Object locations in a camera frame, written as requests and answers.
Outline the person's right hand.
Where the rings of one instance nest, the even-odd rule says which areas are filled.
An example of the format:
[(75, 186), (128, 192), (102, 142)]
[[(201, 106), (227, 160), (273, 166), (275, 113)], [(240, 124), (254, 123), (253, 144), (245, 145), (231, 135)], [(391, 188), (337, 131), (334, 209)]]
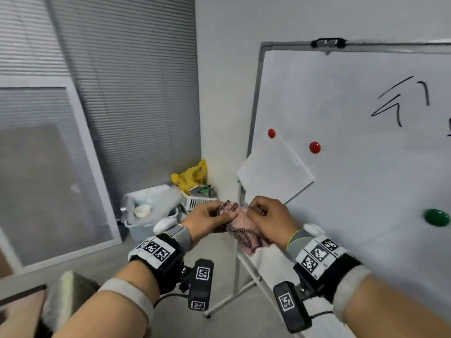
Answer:
[(292, 237), (300, 230), (287, 206), (277, 199), (256, 196), (248, 207), (267, 211), (265, 218), (251, 220), (273, 244), (285, 251)]

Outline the person's left hand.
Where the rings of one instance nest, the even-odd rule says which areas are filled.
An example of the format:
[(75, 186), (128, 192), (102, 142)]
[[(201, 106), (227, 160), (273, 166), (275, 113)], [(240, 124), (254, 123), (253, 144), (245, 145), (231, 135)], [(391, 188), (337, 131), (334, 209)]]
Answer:
[(226, 232), (228, 223), (211, 222), (211, 210), (218, 210), (222, 205), (220, 200), (199, 204), (182, 221), (181, 225), (189, 231), (193, 246), (211, 233)]

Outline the pink and black mesh cloth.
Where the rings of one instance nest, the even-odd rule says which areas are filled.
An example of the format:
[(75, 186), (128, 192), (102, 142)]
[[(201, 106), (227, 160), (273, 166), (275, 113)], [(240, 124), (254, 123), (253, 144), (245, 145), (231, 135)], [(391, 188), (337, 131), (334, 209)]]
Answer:
[(236, 213), (234, 219), (222, 226), (239, 243), (245, 254), (252, 256), (257, 249), (268, 247), (272, 242), (247, 215), (247, 208), (227, 200), (217, 210), (217, 216), (223, 213)]

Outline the person's left forearm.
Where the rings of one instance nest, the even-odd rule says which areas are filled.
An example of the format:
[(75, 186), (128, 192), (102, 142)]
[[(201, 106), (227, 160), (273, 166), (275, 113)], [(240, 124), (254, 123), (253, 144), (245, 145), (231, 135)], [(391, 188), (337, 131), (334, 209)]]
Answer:
[[(182, 225), (163, 233), (176, 239), (185, 253), (190, 249), (191, 236)], [(144, 338), (160, 296), (157, 281), (144, 263), (128, 261), (53, 338)]]

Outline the person's right forearm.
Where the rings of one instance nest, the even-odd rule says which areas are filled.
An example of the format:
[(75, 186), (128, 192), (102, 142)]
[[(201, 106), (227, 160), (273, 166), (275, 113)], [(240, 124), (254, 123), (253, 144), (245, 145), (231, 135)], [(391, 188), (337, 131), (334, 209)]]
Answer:
[[(301, 229), (290, 243), (320, 235)], [(450, 323), (375, 277), (362, 263), (345, 275), (330, 304), (356, 338), (451, 338)]]

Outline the white plastic basket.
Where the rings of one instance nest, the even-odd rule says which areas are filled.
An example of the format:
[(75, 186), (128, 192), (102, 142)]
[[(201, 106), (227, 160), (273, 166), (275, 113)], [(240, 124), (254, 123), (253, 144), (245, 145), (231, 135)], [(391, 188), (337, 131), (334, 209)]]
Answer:
[(209, 202), (216, 201), (216, 197), (210, 197), (206, 195), (201, 195), (200, 193), (194, 193), (194, 195), (186, 194), (181, 192), (181, 201), (180, 205), (186, 212), (191, 212), (197, 205), (206, 204)]

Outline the white paper sheet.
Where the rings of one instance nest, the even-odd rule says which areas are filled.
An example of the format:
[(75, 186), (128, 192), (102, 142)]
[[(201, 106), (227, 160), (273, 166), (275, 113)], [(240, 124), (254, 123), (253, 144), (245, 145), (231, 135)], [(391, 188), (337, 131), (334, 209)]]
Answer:
[(286, 204), (314, 182), (314, 176), (281, 137), (262, 138), (237, 172), (245, 203), (256, 196)]

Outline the yellow plastic bag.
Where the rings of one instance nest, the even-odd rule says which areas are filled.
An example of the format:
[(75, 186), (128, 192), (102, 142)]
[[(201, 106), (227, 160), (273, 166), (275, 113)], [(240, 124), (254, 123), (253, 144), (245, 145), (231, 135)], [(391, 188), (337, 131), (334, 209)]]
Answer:
[(185, 172), (173, 173), (171, 175), (171, 181), (181, 192), (189, 195), (191, 190), (200, 185), (204, 185), (207, 173), (207, 162), (203, 159), (198, 165), (188, 168)]

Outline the grey metal whiteboard stand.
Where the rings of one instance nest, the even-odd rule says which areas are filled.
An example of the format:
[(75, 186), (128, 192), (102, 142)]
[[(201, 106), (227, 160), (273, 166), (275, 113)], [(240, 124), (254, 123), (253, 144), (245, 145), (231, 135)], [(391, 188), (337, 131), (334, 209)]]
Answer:
[(252, 256), (248, 256), (229, 233), (212, 234), (211, 238), (219, 239), (212, 244), (213, 248), (219, 249), (218, 253), (207, 255), (215, 262), (215, 271), (220, 273), (218, 279), (214, 278), (214, 285), (220, 282), (218, 290), (228, 293), (221, 301), (211, 300), (209, 309), (203, 313), (204, 317), (210, 319), (217, 313), (231, 313), (232, 305), (244, 300), (251, 290), (258, 289), (258, 295), (265, 299), (263, 304), (272, 307), (270, 314), (282, 322), (272, 287), (285, 272), (284, 253), (276, 245), (271, 245), (259, 248)]

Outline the clear plastic storage bin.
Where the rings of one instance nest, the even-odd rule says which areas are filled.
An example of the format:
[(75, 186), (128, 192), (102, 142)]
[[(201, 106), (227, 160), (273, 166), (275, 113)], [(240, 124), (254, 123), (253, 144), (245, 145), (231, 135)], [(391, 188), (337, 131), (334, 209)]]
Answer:
[[(121, 223), (135, 242), (142, 242), (155, 232), (160, 233), (177, 224), (181, 198), (179, 188), (169, 185), (128, 193), (121, 199)], [(146, 218), (137, 218), (133, 214), (134, 208), (141, 204), (152, 207), (152, 213)]]

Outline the black left wrist marker band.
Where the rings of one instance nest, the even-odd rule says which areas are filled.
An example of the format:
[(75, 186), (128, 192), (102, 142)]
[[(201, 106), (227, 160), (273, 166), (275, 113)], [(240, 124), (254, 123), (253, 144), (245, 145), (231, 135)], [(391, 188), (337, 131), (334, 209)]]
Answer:
[(128, 254), (128, 261), (141, 261), (152, 272), (160, 294), (172, 292), (180, 282), (184, 250), (168, 233), (148, 237)]

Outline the black wrist marker band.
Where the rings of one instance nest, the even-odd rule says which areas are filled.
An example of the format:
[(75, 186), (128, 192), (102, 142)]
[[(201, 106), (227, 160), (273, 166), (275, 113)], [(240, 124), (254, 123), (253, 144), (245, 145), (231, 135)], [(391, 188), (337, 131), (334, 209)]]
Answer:
[(287, 255), (307, 295), (334, 300), (339, 283), (361, 265), (347, 250), (325, 235), (300, 237), (289, 244)]
[(128, 254), (128, 261), (141, 261), (152, 272), (160, 294), (172, 292), (180, 282), (184, 250), (168, 233), (148, 237)]

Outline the white whiteboard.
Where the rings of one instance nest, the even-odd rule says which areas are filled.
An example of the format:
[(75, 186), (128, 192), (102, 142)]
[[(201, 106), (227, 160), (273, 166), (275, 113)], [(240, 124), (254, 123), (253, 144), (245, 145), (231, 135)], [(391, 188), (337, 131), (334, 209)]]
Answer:
[(315, 179), (292, 215), (451, 321), (451, 40), (310, 42), (262, 43), (247, 156), (273, 128)]

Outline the black right wrist marker band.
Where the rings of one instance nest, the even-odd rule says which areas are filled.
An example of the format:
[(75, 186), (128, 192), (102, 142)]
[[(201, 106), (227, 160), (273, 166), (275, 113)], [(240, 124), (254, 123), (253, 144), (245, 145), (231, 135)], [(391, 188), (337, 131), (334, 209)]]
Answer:
[(339, 283), (361, 265), (347, 250), (325, 235), (300, 237), (289, 244), (287, 255), (307, 295), (334, 300)]

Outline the grey window blinds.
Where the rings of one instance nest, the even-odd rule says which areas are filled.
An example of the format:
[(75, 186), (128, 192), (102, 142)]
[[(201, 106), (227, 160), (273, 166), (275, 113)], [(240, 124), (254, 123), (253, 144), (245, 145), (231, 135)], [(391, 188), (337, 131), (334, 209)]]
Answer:
[(201, 160), (195, 0), (0, 0), (0, 75), (71, 77), (116, 216)]

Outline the grey fuzzy seat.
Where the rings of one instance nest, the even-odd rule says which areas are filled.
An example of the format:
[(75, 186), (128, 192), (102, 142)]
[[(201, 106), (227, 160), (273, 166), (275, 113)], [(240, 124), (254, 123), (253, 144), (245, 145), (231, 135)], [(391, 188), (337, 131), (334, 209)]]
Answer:
[(96, 281), (74, 271), (64, 272), (48, 284), (35, 338), (52, 338), (99, 288)]

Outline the green round magnet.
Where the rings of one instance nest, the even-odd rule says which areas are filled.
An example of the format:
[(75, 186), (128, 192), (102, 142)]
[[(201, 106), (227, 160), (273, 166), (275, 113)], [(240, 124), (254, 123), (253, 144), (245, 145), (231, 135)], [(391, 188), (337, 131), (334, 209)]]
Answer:
[(451, 223), (451, 216), (439, 209), (427, 209), (424, 211), (424, 220), (435, 227), (446, 227)]

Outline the black whiteboard clip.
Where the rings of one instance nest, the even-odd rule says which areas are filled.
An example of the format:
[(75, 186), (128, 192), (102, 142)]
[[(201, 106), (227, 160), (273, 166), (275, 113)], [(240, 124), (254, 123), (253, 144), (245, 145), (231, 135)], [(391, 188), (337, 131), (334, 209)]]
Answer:
[(312, 40), (310, 46), (312, 49), (344, 49), (347, 45), (347, 40), (344, 38), (319, 38)]

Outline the white framed glass panel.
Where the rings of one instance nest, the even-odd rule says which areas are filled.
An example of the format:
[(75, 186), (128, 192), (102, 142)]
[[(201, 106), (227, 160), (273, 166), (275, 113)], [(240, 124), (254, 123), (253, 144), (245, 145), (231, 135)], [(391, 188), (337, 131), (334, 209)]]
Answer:
[(0, 76), (0, 252), (14, 274), (122, 242), (72, 79)]

